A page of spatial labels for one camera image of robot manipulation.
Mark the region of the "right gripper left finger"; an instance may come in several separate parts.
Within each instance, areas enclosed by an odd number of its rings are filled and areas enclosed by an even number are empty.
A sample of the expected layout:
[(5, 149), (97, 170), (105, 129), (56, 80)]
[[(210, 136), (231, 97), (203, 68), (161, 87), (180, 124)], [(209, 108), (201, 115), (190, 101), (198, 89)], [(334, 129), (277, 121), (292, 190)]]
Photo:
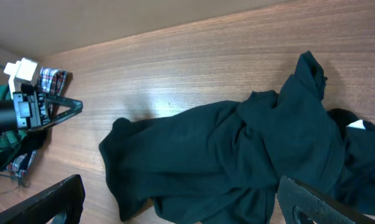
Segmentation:
[(82, 178), (74, 174), (1, 212), (0, 224), (78, 224), (84, 200)]

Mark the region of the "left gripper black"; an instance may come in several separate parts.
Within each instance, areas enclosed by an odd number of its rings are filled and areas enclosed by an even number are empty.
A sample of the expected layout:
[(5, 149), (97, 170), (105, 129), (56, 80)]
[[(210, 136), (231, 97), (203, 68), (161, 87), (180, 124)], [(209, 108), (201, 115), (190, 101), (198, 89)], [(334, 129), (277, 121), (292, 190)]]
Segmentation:
[[(50, 129), (83, 110), (83, 103), (79, 100), (39, 91), (33, 91), (32, 93), (14, 92), (12, 100), (18, 129)], [(49, 119), (47, 105), (63, 106), (68, 110)]]

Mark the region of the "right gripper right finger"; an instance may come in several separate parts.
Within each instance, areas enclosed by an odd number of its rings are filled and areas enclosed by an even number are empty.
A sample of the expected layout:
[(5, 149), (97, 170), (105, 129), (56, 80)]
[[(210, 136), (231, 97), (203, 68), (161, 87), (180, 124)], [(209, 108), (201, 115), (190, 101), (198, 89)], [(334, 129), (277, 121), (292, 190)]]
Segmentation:
[(375, 215), (375, 184), (371, 181), (340, 181), (327, 194), (284, 176), (277, 199), (286, 223), (375, 223), (369, 217)]

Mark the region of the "black shirt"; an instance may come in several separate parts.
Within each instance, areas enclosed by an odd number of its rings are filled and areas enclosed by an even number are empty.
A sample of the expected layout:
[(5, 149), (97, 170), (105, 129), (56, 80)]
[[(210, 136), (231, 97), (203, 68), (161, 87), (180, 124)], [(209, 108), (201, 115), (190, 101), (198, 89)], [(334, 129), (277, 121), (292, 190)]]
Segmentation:
[(305, 52), (279, 92), (117, 119), (99, 150), (120, 219), (151, 200), (173, 223), (268, 223), (282, 177), (375, 215), (375, 125), (325, 109), (325, 87)]

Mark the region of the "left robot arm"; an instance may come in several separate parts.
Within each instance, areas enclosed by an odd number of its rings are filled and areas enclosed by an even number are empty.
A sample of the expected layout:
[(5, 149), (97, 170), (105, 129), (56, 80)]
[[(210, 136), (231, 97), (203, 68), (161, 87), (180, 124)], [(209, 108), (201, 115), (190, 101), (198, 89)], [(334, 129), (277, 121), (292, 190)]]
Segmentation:
[[(51, 117), (50, 106), (63, 106), (67, 110)], [(49, 129), (81, 113), (79, 100), (33, 91), (15, 92), (13, 99), (0, 100), (0, 133), (6, 131), (38, 131)]]

